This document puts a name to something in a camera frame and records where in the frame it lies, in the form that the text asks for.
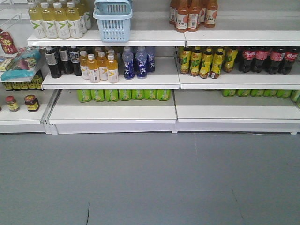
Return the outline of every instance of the bottle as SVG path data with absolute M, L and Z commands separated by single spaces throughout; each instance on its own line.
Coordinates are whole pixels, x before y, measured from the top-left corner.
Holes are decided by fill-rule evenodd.
M 53 9 L 49 8 L 49 4 L 47 2 L 42 2 L 41 7 L 42 7 L 41 15 L 43 18 L 44 28 L 45 28 L 47 38 L 49 39 L 58 38 Z
M 28 5 L 29 5 L 28 14 L 30 17 L 30 22 L 33 27 L 34 35 L 36 36 L 36 38 L 45 38 L 46 32 L 44 31 L 41 9 L 37 7 L 34 2 L 28 3 Z
M 71 57 L 71 61 L 73 63 L 73 70 L 74 70 L 74 74 L 76 76 L 81 76 L 81 69 L 80 69 L 80 55 L 79 55 L 79 50 L 76 46 L 71 46 L 70 49 L 70 57 Z
M 205 15 L 205 27 L 215 27 L 216 17 L 218 13 L 217 0 L 209 0 L 207 3 L 206 15 Z
M 145 47 L 138 47 L 136 60 L 138 62 L 137 78 L 145 79 L 147 77 L 147 53 Z
M 57 27 L 58 37 L 60 39 L 68 39 L 71 37 L 68 26 L 66 11 L 61 7 L 61 3 L 54 3 L 54 18 Z
M 263 63 L 269 54 L 269 47 L 258 47 L 253 60 L 252 72 L 260 73 L 263 70 Z
M 135 76 L 133 70 L 133 53 L 130 47 L 124 47 L 122 58 L 124 62 L 124 78 L 130 80 Z
M 195 32 L 198 30 L 198 17 L 200 13 L 199 0 L 192 0 L 191 6 L 188 9 L 187 30 Z
M 98 53 L 97 63 L 98 63 L 98 67 L 99 67 L 100 80 L 107 81 L 108 80 L 107 58 L 105 57 L 104 52 L 99 52 Z
M 119 81 L 118 64 L 114 59 L 114 55 L 108 55 L 107 57 L 107 75 L 109 83 L 117 83 Z
M 94 54 L 88 55 L 88 74 L 91 83 L 98 83 L 100 81 L 99 67 L 95 60 Z
M 188 30 L 188 1 L 181 0 L 178 6 L 176 31 L 184 33 Z
M 147 73 L 153 73 L 155 71 L 155 47 L 146 47 L 147 53 Z
M 82 38 L 83 29 L 81 27 L 81 21 L 78 9 L 75 7 L 75 3 L 70 1 L 67 3 L 67 21 L 69 24 L 70 34 L 72 38 Z
M 52 78 L 59 78 L 61 77 L 61 72 L 59 68 L 59 56 L 57 53 L 56 48 L 52 48 L 51 46 L 46 47 L 46 61 L 48 64 L 48 67 L 50 69 L 51 77 Z
M 251 63 L 256 54 L 256 47 L 245 47 L 243 51 L 243 60 L 240 62 L 239 71 L 247 73 L 251 69 Z
M 285 57 L 279 65 L 279 72 L 286 75 L 289 74 L 294 62 L 296 61 L 299 54 L 298 47 L 288 47 L 285 53 Z
M 82 78 L 85 80 L 89 80 L 89 72 L 88 72 L 88 53 L 86 51 L 80 51 L 80 69 Z

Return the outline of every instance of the small can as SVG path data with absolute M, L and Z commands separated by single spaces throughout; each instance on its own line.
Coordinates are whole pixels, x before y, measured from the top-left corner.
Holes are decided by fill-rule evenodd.
M 131 89 L 119 89 L 119 100 L 129 101 L 131 99 Z
M 167 101 L 171 97 L 171 89 L 158 89 L 157 90 L 157 99 L 159 101 Z
M 92 100 L 91 92 L 89 89 L 78 89 L 77 90 L 78 101 L 89 102 Z
M 144 90 L 146 100 L 155 100 L 158 97 L 157 89 L 145 89 Z
M 117 89 L 105 89 L 104 93 L 105 93 L 105 99 L 108 102 L 117 102 L 119 100 Z

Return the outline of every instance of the shelf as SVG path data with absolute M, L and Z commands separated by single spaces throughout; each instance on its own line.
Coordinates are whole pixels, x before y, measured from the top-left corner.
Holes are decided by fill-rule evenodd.
M 179 89 L 179 78 L 173 57 L 156 57 L 155 72 L 148 74 L 146 79 L 138 79 L 136 76 L 126 80 L 123 75 L 123 67 L 119 69 L 119 82 L 116 84 L 108 81 L 90 83 L 81 76 L 74 74 L 62 75 L 54 79 L 50 74 L 43 81 L 43 88 L 50 89 Z
M 202 79 L 189 74 L 179 74 L 181 89 L 300 89 L 300 63 L 295 62 L 288 75 L 261 73 L 243 73 L 238 65 L 232 72 L 221 72 L 218 79 Z

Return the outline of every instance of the plastic bottle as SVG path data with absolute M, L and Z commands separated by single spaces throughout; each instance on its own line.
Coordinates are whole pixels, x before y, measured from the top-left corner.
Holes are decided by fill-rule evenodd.
M 217 0 L 209 0 L 207 3 L 207 9 L 205 14 L 205 27 L 215 27 L 216 18 L 218 13 L 218 2 Z
M 66 46 L 62 46 L 60 48 L 59 52 L 60 52 L 60 60 L 63 65 L 64 73 L 65 74 L 73 73 L 74 69 L 73 69 L 73 64 L 72 64 L 71 58 L 70 58 L 69 48 Z
M 33 27 L 33 33 L 36 38 L 45 38 L 46 32 L 43 26 L 42 10 L 34 2 L 28 3 L 28 14 Z
M 118 64 L 114 59 L 114 55 L 108 55 L 107 57 L 107 75 L 109 83 L 117 83 L 119 81 Z
M 98 67 L 99 67 L 100 80 L 107 81 L 108 80 L 107 58 L 105 57 L 104 52 L 99 52 L 98 53 L 97 63 L 98 63 Z
M 138 62 L 137 78 L 145 79 L 147 77 L 147 53 L 145 47 L 139 47 L 136 53 L 136 60 Z
M 42 2 L 41 7 L 42 7 L 41 15 L 44 21 L 44 28 L 45 28 L 47 38 L 49 39 L 58 38 L 58 34 L 55 26 L 54 12 L 52 8 L 49 8 L 49 4 L 46 2 Z
M 89 80 L 89 72 L 88 72 L 88 53 L 86 51 L 80 51 L 80 69 L 82 78 L 85 80 Z
M 68 26 L 66 11 L 61 7 L 61 3 L 54 3 L 54 18 L 57 27 L 58 37 L 60 39 L 68 39 L 71 37 Z
M 195 32 L 198 30 L 198 17 L 200 13 L 199 0 L 192 0 L 191 6 L 188 9 L 187 30 Z
M 81 76 L 82 74 L 81 74 L 80 61 L 79 61 L 80 54 L 76 46 L 71 46 L 70 56 L 71 56 L 71 61 L 73 63 L 74 74 L 76 76 Z
M 181 0 L 178 6 L 176 31 L 184 33 L 188 30 L 188 0 Z
M 133 70 L 133 53 L 130 47 L 124 47 L 124 53 L 122 54 L 124 62 L 124 77 L 125 79 L 132 79 L 135 76 Z
M 61 77 L 61 72 L 59 68 L 59 57 L 57 50 L 55 48 L 52 48 L 51 46 L 46 47 L 46 61 L 48 64 L 48 67 L 50 69 L 51 77 L 52 78 L 59 78 Z
M 153 73 L 155 71 L 155 47 L 146 47 L 147 53 L 147 73 Z

